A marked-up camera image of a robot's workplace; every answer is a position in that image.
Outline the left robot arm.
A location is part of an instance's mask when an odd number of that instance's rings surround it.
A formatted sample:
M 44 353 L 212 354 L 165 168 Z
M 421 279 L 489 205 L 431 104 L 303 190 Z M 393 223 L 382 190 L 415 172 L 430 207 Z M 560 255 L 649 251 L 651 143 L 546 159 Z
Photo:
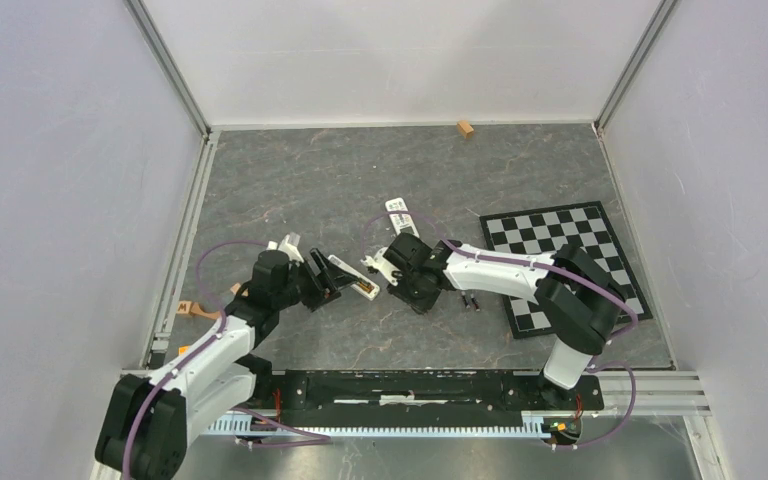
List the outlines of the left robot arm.
M 361 277 L 318 249 L 264 246 L 233 300 L 188 350 L 145 376 L 115 384 L 94 458 L 125 479 L 171 479 L 190 445 L 232 408 L 266 405 L 272 365 L 254 350 L 277 327 L 281 311 L 311 311 L 338 299 Z

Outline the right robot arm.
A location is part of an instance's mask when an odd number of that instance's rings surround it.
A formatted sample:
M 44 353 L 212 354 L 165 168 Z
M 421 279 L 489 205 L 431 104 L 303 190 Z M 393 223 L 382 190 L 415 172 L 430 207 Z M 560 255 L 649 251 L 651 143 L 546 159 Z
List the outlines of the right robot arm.
M 411 233 L 365 259 L 388 292 L 415 312 L 431 310 L 445 291 L 486 291 L 537 305 L 556 341 L 537 382 L 540 400 L 562 408 L 580 378 L 614 336 L 622 314 L 636 314 L 621 286 L 582 248 L 554 253 L 500 253 L 455 240 L 430 246 Z

